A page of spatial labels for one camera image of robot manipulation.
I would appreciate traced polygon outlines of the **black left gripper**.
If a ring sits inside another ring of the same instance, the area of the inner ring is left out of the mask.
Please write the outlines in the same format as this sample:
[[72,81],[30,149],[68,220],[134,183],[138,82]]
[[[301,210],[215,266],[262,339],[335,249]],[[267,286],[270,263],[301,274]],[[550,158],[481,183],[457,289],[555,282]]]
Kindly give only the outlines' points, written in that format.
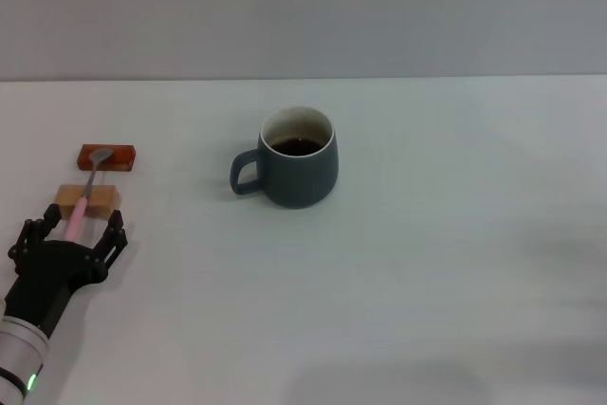
[[95,247],[45,241],[62,220],[56,203],[43,217],[27,219],[8,257],[17,279],[6,295],[6,315],[30,323],[44,334],[54,332],[72,298],[83,286],[98,284],[128,245],[120,210],[108,219]]

